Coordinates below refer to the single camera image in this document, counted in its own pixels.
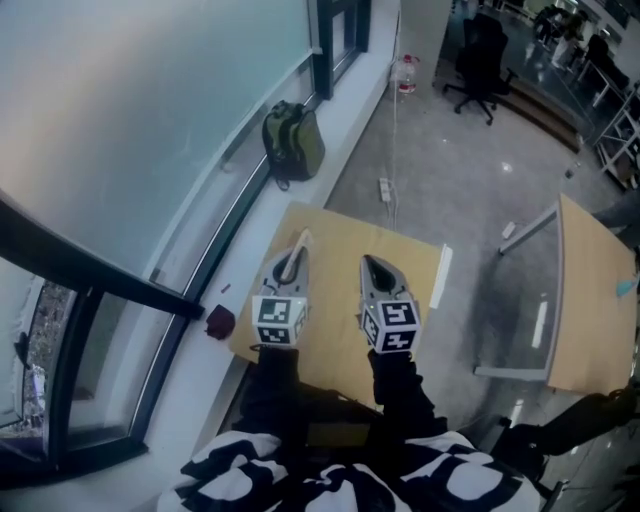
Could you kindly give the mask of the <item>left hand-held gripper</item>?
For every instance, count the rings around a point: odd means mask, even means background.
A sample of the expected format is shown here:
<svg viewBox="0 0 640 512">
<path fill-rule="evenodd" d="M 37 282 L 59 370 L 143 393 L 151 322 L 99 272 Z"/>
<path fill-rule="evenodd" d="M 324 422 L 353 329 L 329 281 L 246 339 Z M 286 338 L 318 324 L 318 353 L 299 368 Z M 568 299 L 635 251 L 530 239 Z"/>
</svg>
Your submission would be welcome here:
<svg viewBox="0 0 640 512">
<path fill-rule="evenodd" d="M 309 250 L 298 251 L 290 277 L 284 279 L 292 252 L 292 248 L 281 251 L 264 265 L 260 291 L 252 297 L 252 326 L 263 346 L 296 347 L 309 322 Z"/>
</svg>

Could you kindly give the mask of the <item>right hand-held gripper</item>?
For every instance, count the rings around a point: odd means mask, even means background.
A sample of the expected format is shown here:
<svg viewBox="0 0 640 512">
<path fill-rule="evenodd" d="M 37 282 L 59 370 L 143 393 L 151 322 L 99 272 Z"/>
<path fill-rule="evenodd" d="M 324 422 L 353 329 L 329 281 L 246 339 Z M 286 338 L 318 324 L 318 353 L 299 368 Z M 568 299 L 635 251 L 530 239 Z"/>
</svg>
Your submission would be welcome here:
<svg viewBox="0 0 640 512">
<path fill-rule="evenodd" d="M 412 352 L 421 333 L 417 303 L 410 296 L 404 273 L 380 257 L 366 254 L 360 261 L 359 328 L 377 354 Z"/>
</svg>

